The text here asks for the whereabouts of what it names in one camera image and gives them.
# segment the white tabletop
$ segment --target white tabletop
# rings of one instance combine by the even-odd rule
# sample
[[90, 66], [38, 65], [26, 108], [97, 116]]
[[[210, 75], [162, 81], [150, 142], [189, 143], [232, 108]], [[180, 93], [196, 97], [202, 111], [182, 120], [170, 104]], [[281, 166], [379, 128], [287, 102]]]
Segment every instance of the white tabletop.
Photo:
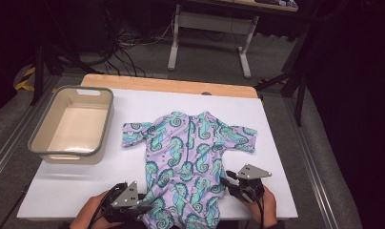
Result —
[[[146, 193], [145, 143], [121, 147], [122, 125], [128, 122], [154, 122], [173, 111], [199, 115], [208, 111], [228, 125], [258, 131], [253, 154], [227, 151], [225, 170], [238, 172], [246, 163], [266, 171], [263, 178], [277, 199], [277, 217], [297, 218], [293, 196], [282, 167], [267, 117], [259, 99], [200, 94], [176, 94], [112, 89], [113, 117], [108, 129], [102, 161], [96, 165], [49, 164], [43, 161], [21, 204], [21, 219], [72, 219], [91, 196], [111, 189], [117, 183], [136, 180], [140, 193]], [[249, 219], [249, 211], [226, 192], [218, 201], [222, 219]]]

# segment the patterned baby garment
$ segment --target patterned baby garment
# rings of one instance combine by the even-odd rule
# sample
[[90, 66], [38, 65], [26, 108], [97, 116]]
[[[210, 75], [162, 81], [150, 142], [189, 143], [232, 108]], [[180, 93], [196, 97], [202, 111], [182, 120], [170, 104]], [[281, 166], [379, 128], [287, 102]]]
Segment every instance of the patterned baby garment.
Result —
[[254, 152], [257, 131], [228, 126], [208, 112], [180, 112], [154, 123], [126, 123], [122, 146], [147, 141], [148, 192], [139, 204], [152, 209], [143, 216], [148, 228], [215, 228], [220, 220], [216, 201], [222, 198], [225, 176], [222, 155], [227, 149]]

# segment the metal rail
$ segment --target metal rail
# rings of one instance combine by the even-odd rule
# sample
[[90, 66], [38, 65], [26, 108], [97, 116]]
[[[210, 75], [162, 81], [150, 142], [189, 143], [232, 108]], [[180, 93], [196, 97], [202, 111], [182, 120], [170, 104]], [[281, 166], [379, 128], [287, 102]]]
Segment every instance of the metal rail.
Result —
[[[56, 75], [50, 77], [48, 82], [46, 82], [44, 86], [44, 92], [50, 92], [52, 88], [56, 85], [56, 83], [59, 81], [59, 78], [60, 76]], [[41, 106], [44, 101], [47, 100], [47, 97], [48, 94], [43, 94], [35, 105], [29, 106], [27, 108], [19, 124], [14, 129], [14, 131], [6, 141], [5, 145], [0, 150], [0, 174], [2, 173], [6, 164], [9, 162], [11, 156], [14, 154], [15, 149], [20, 144], [21, 139], [27, 132], [27, 129], [32, 123], [36, 113], [41, 109]]]

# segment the desk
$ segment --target desk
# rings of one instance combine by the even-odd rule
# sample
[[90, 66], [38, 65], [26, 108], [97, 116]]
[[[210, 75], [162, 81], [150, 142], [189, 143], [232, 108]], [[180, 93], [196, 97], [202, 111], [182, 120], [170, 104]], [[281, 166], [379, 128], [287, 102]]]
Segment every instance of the desk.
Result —
[[[278, 199], [277, 216], [281, 219], [297, 217], [267, 117], [261, 101], [250, 87], [96, 74], [86, 75], [82, 86], [110, 87], [114, 93], [114, 113], [103, 159], [96, 165], [49, 164], [43, 161], [17, 217], [33, 220], [72, 219], [90, 196], [98, 195], [124, 181], [131, 183], [136, 180], [139, 192], [146, 192], [146, 144], [122, 148], [122, 124], [154, 121], [175, 110], [189, 115], [207, 110], [226, 123], [257, 129], [257, 150], [252, 155], [237, 151], [225, 152], [222, 157], [225, 170], [237, 172], [250, 162], [272, 172], [273, 176], [264, 178], [263, 182], [274, 191]], [[168, 90], [171, 93], [154, 92], [157, 90]], [[200, 95], [202, 92], [216, 95]], [[242, 92], [243, 98], [236, 97], [239, 92]], [[227, 192], [218, 201], [218, 205], [222, 219], [251, 217], [247, 208]]]
[[[285, 11], [297, 11], [297, 8], [293, 7], [282, 7], [271, 4], [256, 3], [254, 0], [217, 0], [217, 1], [205, 1], [207, 4], [213, 4], [214, 2], [228, 4], [230, 8], [233, 8], [233, 5], [236, 6], [248, 6], [252, 8], [266, 8], [273, 10], [285, 10]], [[222, 16], [213, 16], [203, 13], [192, 13], [187, 11], [182, 11], [181, 5], [177, 4], [175, 9], [174, 16], [174, 30], [172, 38], [172, 49], [169, 57], [168, 69], [173, 71], [175, 69], [175, 61], [177, 59], [178, 52], [178, 29], [180, 27], [200, 29], [207, 31], [221, 31], [221, 32], [231, 32], [233, 34], [243, 34], [246, 35], [245, 44], [241, 47], [238, 47], [238, 53], [240, 58], [240, 63], [243, 69], [243, 75], [246, 78], [252, 77], [250, 72], [249, 63], [247, 61], [246, 52], [252, 41], [255, 27], [257, 26], [258, 15], [255, 15], [252, 20], [248, 19], [239, 19], [239, 18], [228, 18]]]

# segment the human hand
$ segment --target human hand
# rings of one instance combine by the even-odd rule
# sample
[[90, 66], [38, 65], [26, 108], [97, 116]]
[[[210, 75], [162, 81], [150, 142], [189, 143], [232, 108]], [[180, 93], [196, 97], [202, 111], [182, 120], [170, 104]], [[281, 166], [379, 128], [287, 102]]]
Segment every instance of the human hand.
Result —
[[[77, 217], [71, 223], [71, 229], [87, 229], [89, 227], [89, 223], [91, 221], [92, 215], [97, 209], [103, 197], [108, 193], [108, 191], [96, 196], [91, 197], [86, 202], [86, 204], [82, 207]], [[110, 223], [106, 221], [104, 217], [102, 217], [101, 210], [98, 211], [97, 216], [95, 217], [97, 221], [92, 225], [92, 229], [106, 229], [112, 228], [114, 226], [120, 225], [123, 222], [114, 222]]]
[[[264, 228], [271, 227], [278, 223], [276, 220], [276, 201], [274, 194], [266, 187], [264, 186], [264, 195], [262, 197], [263, 201], [261, 199], [259, 200], [260, 204], [262, 205], [264, 209]], [[250, 212], [253, 215], [253, 218], [256, 222], [260, 223], [261, 221], [261, 212], [258, 208], [258, 205], [256, 202], [249, 203], [245, 200], [240, 199], [240, 201], [249, 208]]]

